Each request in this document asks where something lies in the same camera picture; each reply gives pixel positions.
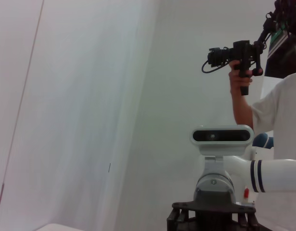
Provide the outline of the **person's hand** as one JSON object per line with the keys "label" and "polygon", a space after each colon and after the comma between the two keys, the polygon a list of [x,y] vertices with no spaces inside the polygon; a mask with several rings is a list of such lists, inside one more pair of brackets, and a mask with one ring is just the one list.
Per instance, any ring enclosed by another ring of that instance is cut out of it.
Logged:
{"label": "person's hand", "polygon": [[243,74],[246,74],[246,77],[240,77],[240,70],[236,69],[236,67],[240,64],[240,61],[234,60],[229,63],[231,71],[229,72],[230,79],[230,92],[232,96],[241,96],[241,87],[249,87],[252,83],[252,71],[246,70]]}

